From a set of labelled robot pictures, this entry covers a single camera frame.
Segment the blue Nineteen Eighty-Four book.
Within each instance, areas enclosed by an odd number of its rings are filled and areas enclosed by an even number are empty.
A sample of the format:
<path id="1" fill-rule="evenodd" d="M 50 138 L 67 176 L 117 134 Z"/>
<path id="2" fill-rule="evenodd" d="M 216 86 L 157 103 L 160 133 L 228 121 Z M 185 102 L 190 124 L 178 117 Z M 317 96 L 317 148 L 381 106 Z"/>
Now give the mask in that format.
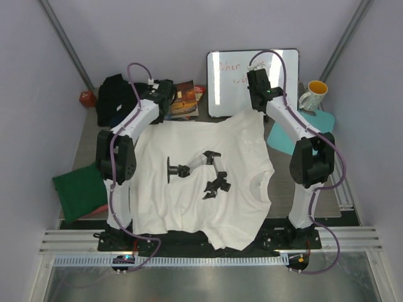
<path id="1" fill-rule="evenodd" d="M 196 120 L 199 117 L 198 113 L 192 113 L 192 114 L 180 114 L 180 115 L 172 115 L 172 114 L 166 114 L 163 116 L 163 120 L 165 121 L 190 121 L 190 120 Z"/>

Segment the white t-shirt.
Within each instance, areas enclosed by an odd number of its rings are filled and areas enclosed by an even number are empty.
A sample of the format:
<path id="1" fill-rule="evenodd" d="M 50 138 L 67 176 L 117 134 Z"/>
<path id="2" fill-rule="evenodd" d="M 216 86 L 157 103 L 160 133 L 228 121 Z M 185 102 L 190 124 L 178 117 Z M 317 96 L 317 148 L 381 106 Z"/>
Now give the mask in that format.
<path id="1" fill-rule="evenodd" d="M 188 177 L 167 177 L 168 165 L 186 165 L 204 152 L 221 155 L 228 192 L 205 197 L 216 177 L 211 165 Z M 274 174 L 264 140 L 263 114 L 248 109 L 219 123 L 166 121 L 148 126 L 135 146 L 130 181 L 133 232 L 203 232 L 214 249 L 245 249 L 256 237 L 271 201 Z"/>

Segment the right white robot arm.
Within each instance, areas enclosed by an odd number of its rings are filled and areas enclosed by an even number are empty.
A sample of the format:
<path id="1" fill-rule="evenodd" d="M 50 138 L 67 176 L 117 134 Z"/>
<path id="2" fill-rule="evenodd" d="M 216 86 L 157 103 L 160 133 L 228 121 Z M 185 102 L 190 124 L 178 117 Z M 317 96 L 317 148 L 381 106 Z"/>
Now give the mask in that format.
<path id="1" fill-rule="evenodd" d="M 309 132 L 310 124 L 287 104 L 282 88 L 271 87 L 264 69 L 248 68 L 247 80 L 253 109 L 266 113 L 295 144 L 289 165 L 295 192 L 283 240 L 293 249 L 304 249 L 315 237 L 315 207 L 319 189 L 334 171 L 334 150 Z"/>

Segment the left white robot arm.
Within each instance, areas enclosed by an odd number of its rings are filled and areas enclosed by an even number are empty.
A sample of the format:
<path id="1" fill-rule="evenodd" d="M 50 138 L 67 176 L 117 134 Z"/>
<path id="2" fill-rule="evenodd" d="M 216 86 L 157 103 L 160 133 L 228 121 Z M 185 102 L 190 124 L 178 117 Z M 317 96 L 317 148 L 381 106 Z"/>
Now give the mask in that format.
<path id="1" fill-rule="evenodd" d="M 150 125 L 163 122 L 176 98 L 171 80 L 149 80 L 140 84 L 140 94 L 119 75 L 107 78 L 98 91 L 96 111 L 101 130 L 96 142 L 95 165 L 108 197 L 106 228 L 97 234 L 98 250 L 126 251 L 132 248 L 130 180 L 137 161 L 134 145 Z"/>

